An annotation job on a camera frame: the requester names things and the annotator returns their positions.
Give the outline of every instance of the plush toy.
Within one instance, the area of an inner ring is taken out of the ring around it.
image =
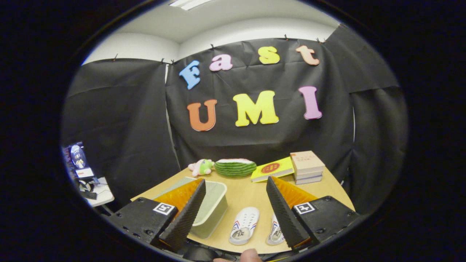
[[[210,174],[215,163],[210,159],[201,159],[196,163],[189,164],[188,168],[192,171],[192,176]]]

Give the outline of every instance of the pink letter i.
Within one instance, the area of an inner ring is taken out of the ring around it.
[[[305,119],[317,119],[322,117],[322,112],[317,107],[317,99],[315,98],[315,92],[317,88],[313,86],[303,86],[298,89],[304,97],[304,103],[306,105],[306,113],[304,114]]]

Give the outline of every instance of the white shoe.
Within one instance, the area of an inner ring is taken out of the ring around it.
[[[285,240],[285,237],[281,233],[280,225],[278,224],[277,217],[274,215],[272,216],[272,230],[267,238],[267,244],[269,245],[278,245]]]
[[[230,243],[233,245],[246,244],[253,236],[254,228],[259,220],[259,210],[255,207],[243,208],[235,218],[230,234]]]

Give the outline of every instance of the foam letter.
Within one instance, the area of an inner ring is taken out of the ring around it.
[[[312,57],[312,54],[314,53],[314,50],[308,49],[307,46],[300,46],[296,48],[297,52],[300,52],[302,55],[303,60],[310,64],[310,65],[318,65],[319,64],[319,59],[315,59]]]
[[[230,55],[218,55],[212,58],[212,62],[210,64],[210,70],[212,71],[220,71],[220,70],[230,70],[232,65],[232,57]]]
[[[199,75],[199,69],[196,67],[198,65],[199,61],[194,60],[179,73],[179,75],[182,76],[188,83],[188,89],[193,88],[195,85],[199,83],[199,81],[201,81],[199,77],[195,77]]]
[[[313,86],[303,86],[298,89],[304,97],[304,103],[306,105],[306,113],[304,114],[305,119],[317,119],[322,117],[322,112],[317,107],[317,99],[315,98],[315,92],[317,88]]]
[[[274,124],[278,122],[278,116],[275,115],[274,108],[274,96],[275,92],[273,91],[262,91],[257,98],[257,102],[251,100],[247,94],[238,94],[233,97],[233,100],[236,101],[238,106],[238,121],[236,121],[236,126],[247,126],[249,125],[249,120],[246,119],[246,114],[249,116],[249,119],[253,124],[257,124],[259,115],[262,112],[262,118],[260,122],[262,124]]]
[[[201,103],[192,103],[188,105],[189,122],[191,127],[196,131],[208,131],[215,125],[215,104],[217,100],[211,99],[204,102],[207,107],[207,122],[201,123],[199,119],[199,108]]]
[[[280,56],[277,54],[275,47],[261,47],[257,50],[257,53],[259,53],[259,60],[263,64],[276,64],[280,61]]]

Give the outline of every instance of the letter m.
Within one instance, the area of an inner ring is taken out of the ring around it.
[[[233,97],[233,100],[238,106],[238,121],[236,126],[247,126],[249,120],[246,119],[246,114],[253,124],[257,124],[260,113],[262,117],[260,122],[262,124],[274,124],[278,122],[278,116],[275,115],[274,108],[274,96],[275,92],[266,90],[262,91],[254,103],[247,94],[238,94]]]

